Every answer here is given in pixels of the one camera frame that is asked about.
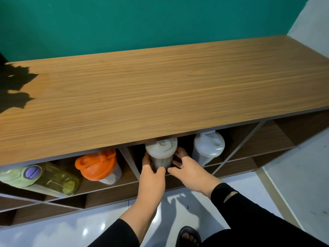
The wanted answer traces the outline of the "person's left forearm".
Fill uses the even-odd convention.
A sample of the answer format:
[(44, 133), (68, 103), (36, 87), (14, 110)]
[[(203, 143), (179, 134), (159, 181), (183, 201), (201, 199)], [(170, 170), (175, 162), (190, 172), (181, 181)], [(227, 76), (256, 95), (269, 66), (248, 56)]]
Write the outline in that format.
[(160, 202), (160, 199), (137, 199), (88, 247), (140, 247)]

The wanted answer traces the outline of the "wooden shelf cabinet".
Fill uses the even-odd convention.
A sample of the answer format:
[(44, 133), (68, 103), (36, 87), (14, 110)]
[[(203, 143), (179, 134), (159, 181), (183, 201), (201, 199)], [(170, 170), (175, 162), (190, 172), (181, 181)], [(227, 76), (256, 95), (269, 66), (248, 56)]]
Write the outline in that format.
[[(0, 231), (137, 197), (144, 143), (198, 133), (225, 148), (205, 170), (258, 170), (329, 129), (329, 58), (288, 36), (7, 62), (0, 54), (0, 171), (52, 162), (80, 179), (57, 198), (0, 181)], [(115, 149), (121, 179), (79, 157)]]

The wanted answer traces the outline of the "grey lid shaker bottle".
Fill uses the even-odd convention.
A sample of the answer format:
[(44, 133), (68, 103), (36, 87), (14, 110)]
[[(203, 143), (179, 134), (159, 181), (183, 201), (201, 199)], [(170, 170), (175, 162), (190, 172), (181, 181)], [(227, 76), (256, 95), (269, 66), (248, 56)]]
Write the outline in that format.
[(193, 141), (192, 159), (205, 166), (224, 151), (225, 141), (220, 133), (209, 131), (196, 134)]

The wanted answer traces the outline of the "white lid shaker bottle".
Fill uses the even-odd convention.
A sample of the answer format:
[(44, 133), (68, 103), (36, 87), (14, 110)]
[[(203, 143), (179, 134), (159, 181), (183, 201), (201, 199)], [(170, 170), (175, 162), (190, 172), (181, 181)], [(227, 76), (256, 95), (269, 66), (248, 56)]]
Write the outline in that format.
[(165, 170), (171, 167), (177, 146), (177, 138), (165, 139), (145, 144), (145, 149), (150, 156), (151, 167), (154, 173), (156, 173), (160, 167), (164, 167)]

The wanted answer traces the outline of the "person's foot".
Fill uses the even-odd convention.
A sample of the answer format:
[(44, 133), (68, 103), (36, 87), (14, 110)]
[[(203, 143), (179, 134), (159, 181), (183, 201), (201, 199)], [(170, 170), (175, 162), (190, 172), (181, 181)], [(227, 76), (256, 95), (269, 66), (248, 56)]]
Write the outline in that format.
[(199, 247), (199, 243), (193, 235), (184, 232), (179, 239), (179, 247)]

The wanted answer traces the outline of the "person's right hand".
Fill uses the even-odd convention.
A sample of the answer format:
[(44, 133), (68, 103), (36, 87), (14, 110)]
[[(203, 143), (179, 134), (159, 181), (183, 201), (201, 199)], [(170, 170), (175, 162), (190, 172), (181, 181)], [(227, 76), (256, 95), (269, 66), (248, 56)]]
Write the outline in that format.
[(183, 178), (178, 179), (190, 190), (200, 192), (210, 199), (212, 191), (223, 181), (204, 170), (188, 156), (184, 148), (178, 146), (174, 154), (180, 158), (181, 162), (173, 160), (173, 164), (184, 171)]

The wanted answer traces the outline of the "black sandal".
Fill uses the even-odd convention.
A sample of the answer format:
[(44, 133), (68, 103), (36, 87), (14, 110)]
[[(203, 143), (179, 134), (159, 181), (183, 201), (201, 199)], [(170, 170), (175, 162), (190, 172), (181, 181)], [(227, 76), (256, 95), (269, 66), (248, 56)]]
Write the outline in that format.
[(189, 234), (193, 235), (196, 238), (197, 242), (199, 243), (199, 247), (201, 247), (202, 240), (201, 240), (199, 233), (195, 229), (193, 229), (189, 226), (184, 226), (182, 229), (180, 229), (178, 236), (177, 236), (175, 247), (179, 247), (179, 239), (184, 232), (188, 232)]

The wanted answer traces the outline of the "orange lid shaker bottle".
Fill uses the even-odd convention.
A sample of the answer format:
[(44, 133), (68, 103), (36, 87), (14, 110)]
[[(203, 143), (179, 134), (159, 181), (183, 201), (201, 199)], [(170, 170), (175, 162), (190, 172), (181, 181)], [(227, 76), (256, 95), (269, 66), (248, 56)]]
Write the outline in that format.
[(83, 155), (76, 159), (75, 167), (84, 178), (106, 185), (117, 183), (122, 176), (115, 149)]

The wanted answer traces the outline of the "person's right forearm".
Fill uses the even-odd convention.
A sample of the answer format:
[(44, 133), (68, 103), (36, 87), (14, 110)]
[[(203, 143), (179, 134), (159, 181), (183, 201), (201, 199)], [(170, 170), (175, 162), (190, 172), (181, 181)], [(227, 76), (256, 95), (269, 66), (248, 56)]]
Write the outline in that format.
[(226, 183), (217, 185), (211, 201), (230, 229), (203, 244), (209, 247), (329, 247), (286, 220), (260, 207)]

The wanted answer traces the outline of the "person's left hand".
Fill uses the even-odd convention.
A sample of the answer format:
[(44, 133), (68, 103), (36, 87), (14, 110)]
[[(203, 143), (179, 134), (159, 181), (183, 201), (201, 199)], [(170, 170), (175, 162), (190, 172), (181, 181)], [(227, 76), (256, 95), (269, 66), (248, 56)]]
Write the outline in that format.
[(160, 204), (165, 192), (165, 177), (154, 178), (154, 171), (150, 166), (150, 156), (146, 152), (142, 159), (142, 172), (138, 187), (138, 203), (145, 208), (155, 210)]

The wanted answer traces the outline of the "green bottle with purple cap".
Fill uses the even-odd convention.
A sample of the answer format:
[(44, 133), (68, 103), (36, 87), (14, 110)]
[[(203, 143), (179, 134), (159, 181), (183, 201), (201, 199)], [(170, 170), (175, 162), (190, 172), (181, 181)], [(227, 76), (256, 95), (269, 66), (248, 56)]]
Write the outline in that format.
[(0, 181), (15, 188), (67, 198), (80, 187), (80, 179), (51, 162), (0, 171)]

